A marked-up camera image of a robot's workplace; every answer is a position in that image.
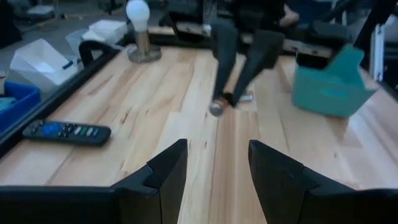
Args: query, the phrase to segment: remote control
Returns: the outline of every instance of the remote control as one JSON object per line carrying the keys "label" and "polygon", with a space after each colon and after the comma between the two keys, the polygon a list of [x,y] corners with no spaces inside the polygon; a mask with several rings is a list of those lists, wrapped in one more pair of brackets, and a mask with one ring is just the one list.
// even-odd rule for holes
{"label": "remote control", "polygon": [[22,132],[25,138],[84,146],[102,146],[111,135],[106,126],[37,120]]}

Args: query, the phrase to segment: wooden table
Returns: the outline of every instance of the wooden table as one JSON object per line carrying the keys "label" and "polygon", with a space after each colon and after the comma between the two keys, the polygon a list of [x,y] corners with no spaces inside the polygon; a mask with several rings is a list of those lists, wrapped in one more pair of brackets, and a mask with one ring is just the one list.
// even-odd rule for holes
{"label": "wooden table", "polygon": [[[379,90],[350,119],[292,105],[294,59],[250,86],[255,100],[220,119],[208,112],[217,61],[209,50],[167,48],[138,65],[120,53],[50,119],[111,127],[107,145],[21,141],[0,162],[0,184],[111,185],[180,138],[189,144],[181,224],[265,223],[248,163],[259,139],[355,189],[398,188],[398,105]],[[231,89],[244,62],[239,56]]]}

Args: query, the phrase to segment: metal lamp base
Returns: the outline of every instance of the metal lamp base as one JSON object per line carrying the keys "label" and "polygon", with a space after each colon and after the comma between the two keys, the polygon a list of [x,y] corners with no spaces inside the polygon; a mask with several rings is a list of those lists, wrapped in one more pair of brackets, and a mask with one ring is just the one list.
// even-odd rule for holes
{"label": "metal lamp base", "polygon": [[159,60],[162,57],[162,51],[159,46],[151,45],[147,54],[142,54],[137,47],[130,47],[127,50],[129,60],[135,63],[149,63]]}

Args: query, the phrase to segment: light bulb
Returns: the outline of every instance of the light bulb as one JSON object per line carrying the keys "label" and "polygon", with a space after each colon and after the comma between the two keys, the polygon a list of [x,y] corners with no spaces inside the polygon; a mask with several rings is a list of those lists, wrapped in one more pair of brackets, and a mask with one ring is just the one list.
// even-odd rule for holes
{"label": "light bulb", "polygon": [[144,0],[130,0],[126,6],[126,13],[137,32],[148,29],[149,7]]}

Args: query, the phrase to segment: teal plastic container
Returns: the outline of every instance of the teal plastic container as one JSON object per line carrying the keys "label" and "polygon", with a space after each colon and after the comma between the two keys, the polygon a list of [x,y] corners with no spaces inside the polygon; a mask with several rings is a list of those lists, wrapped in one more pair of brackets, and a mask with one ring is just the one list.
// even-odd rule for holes
{"label": "teal plastic container", "polygon": [[348,118],[377,91],[368,90],[361,77],[361,50],[346,45],[323,69],[296,66],[292,101],[299,108]]}

